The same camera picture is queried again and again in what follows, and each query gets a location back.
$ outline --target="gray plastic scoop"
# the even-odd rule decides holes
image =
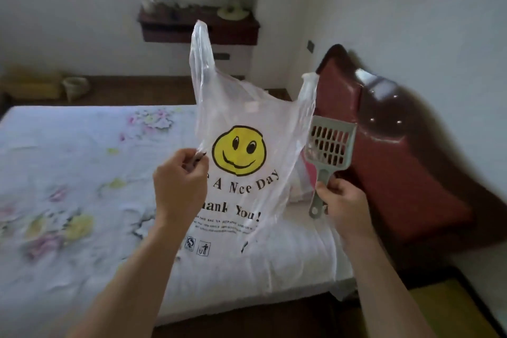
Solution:
[[[346,170],[352,163],[355,123],[314,116],[305,146],[305,158],[317,168],[317,181],[328,184],[336,171]],[[310,217],[319,219],[324,202],[313,193]]]

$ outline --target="dark red headboard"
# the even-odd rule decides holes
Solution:
[[[420,102],[393,81],[361,82],[357,70],[343,46],[328,51],[317,70],[316,114],[358,123],[344,177],[367,193],[384,235],[442,252],[506,239],[506,205],[440,149]]]

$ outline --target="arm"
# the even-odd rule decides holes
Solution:
[[[344,243],[358,283],[359,299],[372,338],[435,337],[419,307],[389,263],[373,229],[360,189],[332,178],[316,190]]]
[[[206,200],[208,158],[190,174],[182,168],[195,152],[177,151],[157,168],[154,226],[69,337],[151,336],[176,253]]]

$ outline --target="mattress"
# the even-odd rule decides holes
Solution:
[[[59,335],[153,223],[152,172],[195,147],[195,106],[14,107],[0,123],[0,336]],[[177,256],[157,324],[333,291],[352,269],[326,219],[290,204],[230,260]]]

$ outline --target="scoop handle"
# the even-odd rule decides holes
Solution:
[[[317,175],[317,181],[322,182],[327,186],[329,182],[329,178],[331,177],[331,173],[328,170],[319,170]],[[324,206],[324,202],[318,196],[317,190],[313,192],[312,203],[310,205],[310,217],[313,219],[319,219],[322,216],[322,207]]]

